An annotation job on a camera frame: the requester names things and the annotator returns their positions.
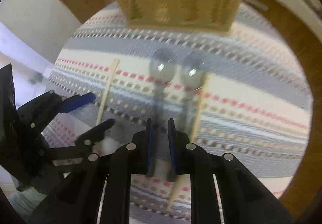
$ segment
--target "wooden floor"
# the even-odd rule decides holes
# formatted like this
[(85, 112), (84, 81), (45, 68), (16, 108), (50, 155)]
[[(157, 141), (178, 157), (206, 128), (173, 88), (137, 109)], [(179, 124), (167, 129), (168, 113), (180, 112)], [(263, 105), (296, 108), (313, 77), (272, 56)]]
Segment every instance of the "wooden floor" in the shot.
[(297, 219), (322, 184), (322, 44), (295, 15), (274, 0), (258, 0), (260, 11), (279, 30), (299, 59), (314, 97), (312, 128), (303, 160), (280, 201)]

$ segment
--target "metal screw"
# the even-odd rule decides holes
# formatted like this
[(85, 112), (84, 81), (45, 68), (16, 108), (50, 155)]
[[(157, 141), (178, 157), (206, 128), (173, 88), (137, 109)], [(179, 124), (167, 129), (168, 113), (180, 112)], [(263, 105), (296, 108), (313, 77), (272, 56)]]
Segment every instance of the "metal screw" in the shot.
[(234, 159), (234, 156), (231, 153), (226, 153), (223, 157), (227, 161), (232, 161)]
[(89, 161), (96, 161), (99, 158), (99, 156), (95, 153), (88, 156)]
[(135, 150), (136, 149), (136, 144), (135, 143), (129, 143), (128, 145), (126, 145), (126, 148), (129, 151)]
[(194, 150), (196, 148), (196, 145), (194, 145), (193, 143), (188, 143), (187, 145), (186, 145), (186, 149), (187, 150)]
[(91, 142), (91, 140), (84, 140), (84, 144), (85, 144), (86, 146), (88, 146), (88, 145), (91, 145), (91, 144), (92, 144), (92, 142)]

